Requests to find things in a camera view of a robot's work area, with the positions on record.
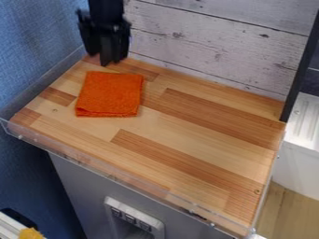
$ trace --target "black robotic arm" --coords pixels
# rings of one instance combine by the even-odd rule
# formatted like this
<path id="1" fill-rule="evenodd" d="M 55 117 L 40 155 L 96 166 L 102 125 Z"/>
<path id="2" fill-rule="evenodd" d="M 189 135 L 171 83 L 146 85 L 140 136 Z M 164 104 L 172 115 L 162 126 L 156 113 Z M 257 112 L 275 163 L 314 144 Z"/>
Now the black robotic arm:
<path id="1" fill-rule="evenodd" d="M 78 10 L 78 28 L 89 55 L 100 53 L 101 65 L 128 56 L 131 24 L 123 18 L 123 0 L 89 0 L 90 12 Z"/>

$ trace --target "blue textured wall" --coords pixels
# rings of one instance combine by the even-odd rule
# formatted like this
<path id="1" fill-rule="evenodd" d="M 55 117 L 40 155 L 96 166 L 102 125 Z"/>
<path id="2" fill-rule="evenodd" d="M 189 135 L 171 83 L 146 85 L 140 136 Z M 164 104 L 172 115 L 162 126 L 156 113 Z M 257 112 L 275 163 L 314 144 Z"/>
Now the blue textured wall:
<path id="1" fill-rule="evenodd" d="M 75 10 L 86 0 L 1 0 L 0 109 L 81 44 Z M 49 239 L 82 237 L 46 152 L 0 130 L 0 209 L 11 207 Z"/>

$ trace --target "wood grain surface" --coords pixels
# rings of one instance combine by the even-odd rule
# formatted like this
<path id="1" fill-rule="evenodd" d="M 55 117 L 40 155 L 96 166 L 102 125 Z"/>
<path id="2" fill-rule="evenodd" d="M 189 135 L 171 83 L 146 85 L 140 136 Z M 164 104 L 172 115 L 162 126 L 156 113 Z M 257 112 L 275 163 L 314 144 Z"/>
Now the wood grain surface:
<path id="1" fill-rule="evenodd" d="M 318 221 L 319 201 L 271 182 L 257 233 L 268 239 L 317 239 Z"/>
<path id="2" fill-rule="evenodd" d="M 282 138 L 283 103 L 132 59 L 98 64 L 78 62 L 11 121 L 43 135 L 42 146 L 244 235 Z M 145 76 L 138 116 L 77 118 L 91 70 Z"/>

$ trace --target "orange towel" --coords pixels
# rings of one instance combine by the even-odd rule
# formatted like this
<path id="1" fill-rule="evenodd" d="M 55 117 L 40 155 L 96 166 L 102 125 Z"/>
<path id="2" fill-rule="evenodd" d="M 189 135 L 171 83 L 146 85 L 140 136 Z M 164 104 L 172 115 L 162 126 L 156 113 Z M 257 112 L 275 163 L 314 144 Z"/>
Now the orange towel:
<path id="1" fill-rule="evenodd" d="M 76 115 L 87 117 L 136 116 L 143 77 L 90 71 L 76 103 Z"/>

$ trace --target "wooden wall panel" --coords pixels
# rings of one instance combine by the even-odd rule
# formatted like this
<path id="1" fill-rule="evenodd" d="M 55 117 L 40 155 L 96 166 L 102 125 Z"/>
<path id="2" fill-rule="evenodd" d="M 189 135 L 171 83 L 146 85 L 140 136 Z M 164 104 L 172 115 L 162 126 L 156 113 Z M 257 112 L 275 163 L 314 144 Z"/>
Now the wooden wall panel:
<path id="1" fill-rule="evenodd" d="M 302 35 L 136 0 L 127 4 L 126 13 L 135 55 L 277 99 L 287 95 L 307 41 Z"/>
<path id="2" fill-rule="evenodd" d="M 144 0 L 210 16 L 243 21 L 273 29 L 309 35 L 317 0 Z"/>

